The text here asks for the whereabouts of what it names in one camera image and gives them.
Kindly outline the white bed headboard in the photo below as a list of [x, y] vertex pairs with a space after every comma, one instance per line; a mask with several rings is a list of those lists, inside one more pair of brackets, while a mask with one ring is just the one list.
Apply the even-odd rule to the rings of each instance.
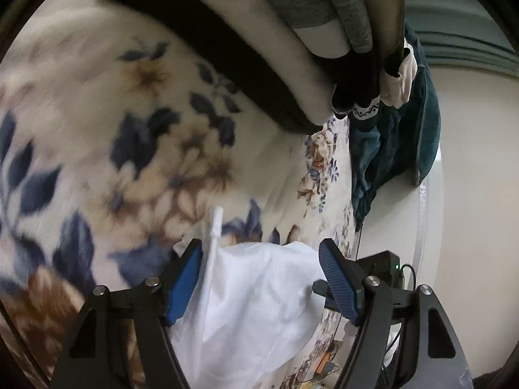
[[402, 174], [377, 193], [356, 236], [358, 258], [389, 250], [413, 266], [417, 282], [433, 286], [440, 260], [443, 229], [441, 153], [422, 183], [412, 186]]

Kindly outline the black folded garment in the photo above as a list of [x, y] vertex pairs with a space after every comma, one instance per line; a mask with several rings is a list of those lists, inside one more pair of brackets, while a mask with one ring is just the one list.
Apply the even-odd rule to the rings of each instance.
[[321, 129], [307, 118], [267, 61], [200, 0], [114, 1], [154, 18], [177, 34], [283, 130], [313, 135]]

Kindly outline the cream folded garment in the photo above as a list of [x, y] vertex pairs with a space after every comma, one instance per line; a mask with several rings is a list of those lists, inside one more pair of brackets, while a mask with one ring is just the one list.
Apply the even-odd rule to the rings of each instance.
[[[200, 0], [219, 15], [256, 50], [289, 87], [307, 118], [322, 126], [334, 116], [331, 100], [339, 59], [311, 53], [278, 15], [269, 0]], [[383, 58], [405, 44], [411, 53], [399, 68], [399, 77], [381, 74], [380, 96], [369, 108], [355, 107], [348, 115], [368, 120], [378, 104], [400, 108], [410, 100], [418, 67], [414, 50], [404, 37], [404, 0], [364, 0], [372, 32], [373, 47]]]

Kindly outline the floral fleece bed blanket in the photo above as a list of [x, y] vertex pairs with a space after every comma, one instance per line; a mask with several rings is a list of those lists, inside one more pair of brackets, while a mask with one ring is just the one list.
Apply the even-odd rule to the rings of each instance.
[[1, 65], [1, 336], [44, 386], [88, 291], [138, 285], [213, 206], [227, 244], [354, 241], [348, 124], [281, 129], [163, 26], [38, 10]]

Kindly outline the dark teal plush blanket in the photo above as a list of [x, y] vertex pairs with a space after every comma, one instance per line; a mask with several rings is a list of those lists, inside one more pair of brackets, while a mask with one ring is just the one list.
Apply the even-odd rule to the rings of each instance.
[[367, 121], [350, 118], [349, 149], [352, 163], [352, 206], [356, 228], [371, 209], [377, 191], [403, 173], [418, 186], [435, 161], [441, 136], [441, 114], [428, 62], [411, 24], [404, 24], [404, 37], [414, 50], [417, 75], [410, 100], [400, 108], [378, 104]]

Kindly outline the black patterned socks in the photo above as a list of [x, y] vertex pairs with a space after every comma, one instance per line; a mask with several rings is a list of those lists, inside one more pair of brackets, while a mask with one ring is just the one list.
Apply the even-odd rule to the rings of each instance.
[[399, 68], [410, 49], [401, 44], [389, 56], [383, 58], [376, 48], [366, 53], [350, 50], [336, 64], [331, 107], [339, 120], [354, 108], [369, 108], [373, 99], [380, 96], [381, 74], [399, 77]]

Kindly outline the green striped curtain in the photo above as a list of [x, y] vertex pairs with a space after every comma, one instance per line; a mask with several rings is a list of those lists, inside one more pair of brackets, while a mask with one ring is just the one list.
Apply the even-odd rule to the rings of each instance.
[[405, 0], [405, 16], [434, 66], [518, 77], [518, 54], [477, 0]]

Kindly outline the white t-shirt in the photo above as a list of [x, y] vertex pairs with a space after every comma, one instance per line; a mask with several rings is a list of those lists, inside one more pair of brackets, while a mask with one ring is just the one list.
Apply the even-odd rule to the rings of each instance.
[[277, 234], [238, 241], [238, 232], [259, 224], [224, 222], [218, 206], [192, 226], [167, 224], [178, 253], [190, 240], [202, 241], [194, 295], [170, 333], [192, 388], [310, 386], [347, 338], [346, 321], [311, 288], [324, 276], [318, 243], [296, 229], [285, 244]]

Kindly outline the grey striped folded garment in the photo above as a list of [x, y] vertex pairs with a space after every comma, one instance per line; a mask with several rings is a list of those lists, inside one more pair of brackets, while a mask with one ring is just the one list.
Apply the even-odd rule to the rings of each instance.
[[311, 53], [337, 59], [373, 47], [364, 0], [269, 0]]

